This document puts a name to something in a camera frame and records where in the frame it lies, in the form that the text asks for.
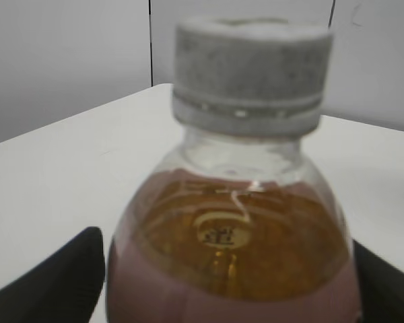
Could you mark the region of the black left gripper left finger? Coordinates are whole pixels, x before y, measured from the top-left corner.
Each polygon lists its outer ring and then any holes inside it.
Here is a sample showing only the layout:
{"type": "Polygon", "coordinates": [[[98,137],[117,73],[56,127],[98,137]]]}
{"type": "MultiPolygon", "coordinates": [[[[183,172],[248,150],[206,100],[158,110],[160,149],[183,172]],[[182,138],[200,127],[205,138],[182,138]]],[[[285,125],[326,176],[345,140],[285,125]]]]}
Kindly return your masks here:
{"type": "Polygon", "coordinates": [[[87,227],[0,289],[0,322],[89,322],[105,279],[99,227],[87,227]]]}

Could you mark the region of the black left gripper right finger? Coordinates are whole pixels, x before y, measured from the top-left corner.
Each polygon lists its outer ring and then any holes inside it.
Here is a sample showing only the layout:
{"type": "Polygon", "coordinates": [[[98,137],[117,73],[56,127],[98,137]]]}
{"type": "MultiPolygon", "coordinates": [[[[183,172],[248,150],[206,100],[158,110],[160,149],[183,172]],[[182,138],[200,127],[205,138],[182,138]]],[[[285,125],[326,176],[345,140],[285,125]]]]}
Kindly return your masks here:
{"type": "Polygon", "coordinates": [[[361,322],[404,322],[404,273],[353,243],[363,314],[361,322]]]}

